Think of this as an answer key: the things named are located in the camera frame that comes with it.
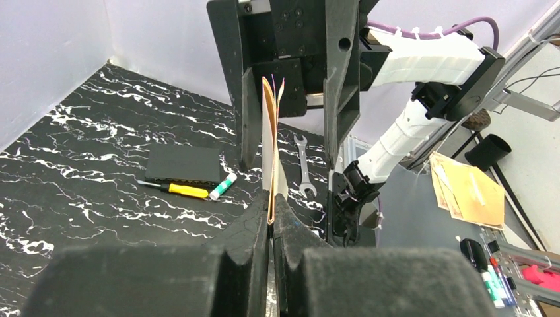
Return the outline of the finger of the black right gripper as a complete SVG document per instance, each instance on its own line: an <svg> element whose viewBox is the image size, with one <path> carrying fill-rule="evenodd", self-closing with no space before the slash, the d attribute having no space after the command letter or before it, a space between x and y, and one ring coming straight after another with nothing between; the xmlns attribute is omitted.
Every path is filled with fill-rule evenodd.
<svg viewBox="0 0 560 317"><path fill-rule="evenodd" d="M247 171L255 167L262 137L262 111L250 63L243 14L238 1L208 1L206 9L228 95L234 107L238 162L240 168Z"/></svg>
<svg viewBox="0 0 560 317"><path fill-rule="evenodd" d="M324 143L334 168L343 140L359 117L359 2L326 1Z"/></svg>

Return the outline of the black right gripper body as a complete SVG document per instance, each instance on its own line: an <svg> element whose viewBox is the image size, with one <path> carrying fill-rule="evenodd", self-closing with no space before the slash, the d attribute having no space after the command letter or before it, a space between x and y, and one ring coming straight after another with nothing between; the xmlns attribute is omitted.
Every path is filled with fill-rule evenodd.
<svg viewBox="0 0 560 317"><path fill-rule="evenodd" d="M323 92L326 76L325 1L243 1L242 22L255 80L286 79L279 115L304 116L307 97Z"/></svg>

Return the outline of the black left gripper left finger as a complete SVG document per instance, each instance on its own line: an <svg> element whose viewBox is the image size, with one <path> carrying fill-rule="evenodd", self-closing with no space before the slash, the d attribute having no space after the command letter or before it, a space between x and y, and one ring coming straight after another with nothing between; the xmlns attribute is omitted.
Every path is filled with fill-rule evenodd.
<svg viewBox="0 0 560 317"><path fill-rule="evenodd" d="M263 316L267 206L260 192L201 245L105 246L56 255L23 316Z"/></svg>

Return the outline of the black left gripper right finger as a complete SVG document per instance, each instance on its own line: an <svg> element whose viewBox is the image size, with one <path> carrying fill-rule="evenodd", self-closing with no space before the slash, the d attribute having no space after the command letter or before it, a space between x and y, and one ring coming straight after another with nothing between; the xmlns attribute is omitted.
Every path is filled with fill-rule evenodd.
<svg viewBox="0 0 560 317"><path fill-rule="evenodd" d="M282 195L273 244L282 316L496 316L482 278L445 248L334 248Z"/></svg>

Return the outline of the brown kraft envelope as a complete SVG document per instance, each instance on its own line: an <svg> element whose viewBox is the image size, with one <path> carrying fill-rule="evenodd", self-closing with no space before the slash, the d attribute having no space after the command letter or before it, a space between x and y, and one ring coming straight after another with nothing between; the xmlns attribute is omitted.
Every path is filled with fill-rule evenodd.
<svg viewBox="0 0 560 317"><path fill-rule="evenodd" d="M274 76L262 77L262 185L269 192L267 223L275 221L275 198L288 198L288 184L279 158L277 144L279 107L285 90L285 80L275 84Z"/></svg>

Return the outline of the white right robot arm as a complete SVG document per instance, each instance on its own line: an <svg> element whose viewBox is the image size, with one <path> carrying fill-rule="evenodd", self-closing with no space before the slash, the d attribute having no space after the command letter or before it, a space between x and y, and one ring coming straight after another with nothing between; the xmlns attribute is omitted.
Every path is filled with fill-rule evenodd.
<svg viewBox="0 0 560 317"><path fill-rule="evenodd" d="M268 225L287 194L277 145L280 118L323 111L330 171L327 239L359 240L364 205L376 199L394 167L434 131L470 115L505 60L480 47L466 24L413 33L368 20L374 1L209 1L206 5L230 101L240 165L262 155ZM413 83L403 112L343 172L335 161L360 115L360 94L390 83Z"/></svg>

